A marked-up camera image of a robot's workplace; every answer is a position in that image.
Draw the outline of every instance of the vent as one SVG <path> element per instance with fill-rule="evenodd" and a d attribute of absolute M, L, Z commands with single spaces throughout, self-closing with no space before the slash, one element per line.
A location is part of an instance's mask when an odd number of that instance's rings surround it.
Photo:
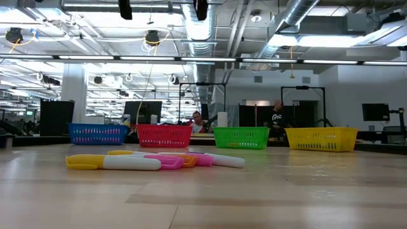
<path fill-rule="evenodd" d="M 263 82 L 263 77 L 262 76 L 255 76 L 254 77 L 254 82 L 255 83 L 262 83 Z"/>
<path fill-rule="evenodd" d="M 311 83 L 311 77 L 303 77 L 303 84 L 310 84 Z"/>

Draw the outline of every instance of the black monitor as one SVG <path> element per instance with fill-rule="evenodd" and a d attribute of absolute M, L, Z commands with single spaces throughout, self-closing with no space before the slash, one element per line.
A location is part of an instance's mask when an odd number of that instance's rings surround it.
<path fill-rule="evenodd" d="M 362 104 L 364 121 L 390 121 L 388 104 Z"/>

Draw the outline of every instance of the air duct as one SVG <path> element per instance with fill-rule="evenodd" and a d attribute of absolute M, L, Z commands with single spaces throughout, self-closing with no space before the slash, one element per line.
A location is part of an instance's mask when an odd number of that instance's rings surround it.
<path fill-rule="evenodd" d="M 208 6 L 207 18 L 199 21 L 193 4 L 131 4 L 133 13 L 174 13 L 185 17 L 185 29 L 189 40 L 208 41 L 214 34 L 214 6 Z M 109 3 L 65 3 L 60 5 L 64 11 L 89 11 L 89 12 L 118 12 L 117 4 Z M 193 57 L 210 57 L 213 52 L 213 44 L 208 43 L 189 43 L 190 53 Z M 196 82 L 209 82 L 214 78 L 214 67 L 208 65 L 197 65 L 193 67 L 194 78 Z M 207 88 L 198 87 L 198 95 L 201 101 L 206 101 Z"/>
<path fill-rule="evenodd" d="M 268 30 L 270 40 L 257 53 L 256 58 L 272 58 L 277 50 L 280 48 L 280 46 L 273 44 L 273 35 L 276 32 L 287 29 L 288 27 L 298 26 L 318 2 L 319 0 L 290 0 L 287 3 L 286 10 L 274 16 L 272 21 L 270 22 Z M 262 70 L 270 69 L 270 66 L 263 64 L 252 64 L 249 69 L 260 70 L 262 66 L 265 66 L 265 68 L 263 68 Z"/>
<path fill-rule="evenodd" d="M 207 18 L 204 21 L 198 21 L 197 13 L 192 4 L 183 4 L 183 13 L 185 16 L 185 30 L 189 40 L 208 41 L 211 40 L 214 33 L 214 7 L 209 6 Z M 191 56 L 210 57 L 214 45 L 210 43 L 188 43 Z M 195 82 L 206 82 L 213 78 L 214 68 L 211 65 L 195 64 L 193 66 Z M 197 93 L 201 101 L 207 102 L 207 87 L 197 87 Z"/>

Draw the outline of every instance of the wooden table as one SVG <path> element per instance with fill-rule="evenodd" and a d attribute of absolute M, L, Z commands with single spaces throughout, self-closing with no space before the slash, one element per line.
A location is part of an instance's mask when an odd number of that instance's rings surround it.
<path fill-rule="evenodd" d="M 110 149 L 239 156 L 243 169 L 67 170 Z M 0 224 L 15 228 L 407 228 L 407 158 L 382 153 L 52 145 L 0 152 Z"/>

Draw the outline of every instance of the white wall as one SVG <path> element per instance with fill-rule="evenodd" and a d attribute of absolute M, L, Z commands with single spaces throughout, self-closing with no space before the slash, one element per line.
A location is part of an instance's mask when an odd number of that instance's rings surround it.
<path fill-rule="evenodd" d="M 250 87 L 250 88 L 270 88 L 270 87 L 281 87 L 281 86 L 300 86 L 303 84 L 302 77 L 310 77 L 311 84 L 308 86 L 317 87 L 319 85 L 319 77 L 314 74 L 311 70 L 294 70 L 294 79 L 290 78 L 291 71 L 287 70 L 283 73 L 280 71 L 258 71 L 254 72 L 251 70 L 233 70 L 228 87 Z M 224 75 L 223 69 L 216 69 L 216 83 L 221 83 Z M 262 83 L 255 83 L 254 76 L 262 76 Z"/>
<path fill-rule="evenodd" d="M 313 90 L 284 89 L 284 103 L 290 105 L 293 101 L 321 101 Z M 231 105 L 243 104 L 243 100 L 270 101 L 280 99 L 280 88 L 244 88 L 227 87 L 226 94 Z M 215 101 L 223 103 L 223 95 L 216 92 Z"/>
<path fill-rule="evenodd" d="M 216 70 L 216 82 L 220 83 L 223 79 L 224 71 Z M 226 87 L 226 94 L 230 104 L 243 104 L 243 100 L 249 101 L 270 101 L 271 103 L 280 99 L 281 86 L 301 86 L 302 77 L 311 77 L 310 87 L 319 86 L 319 77 L 313 71 L 294 70 L 295 78 L 290 78 L 291 71 L 258 71 L 234 70 Z M 262 83 L 255 83 L 254 76 L 262 76 Z M 301 91 L 293 89 L 284 90 L 284 103 L 292 104 L 295 101 L 319 101 L 321 97 L 313 90 Z M 223 95 L 216 90 L 215 101 L 223 103 Z"/>
<path fill-rule="evenodd" d="M 327 118 L 339 127 L 368 130 L 374 125 L 399 125 L 398 114 L 390 122 L 363 121 L 363 103 L 388 103 L 390 109 L 407 108 L 407 74 L 405 67 L 335 66 L 319 75 L 326 87 Z"/>

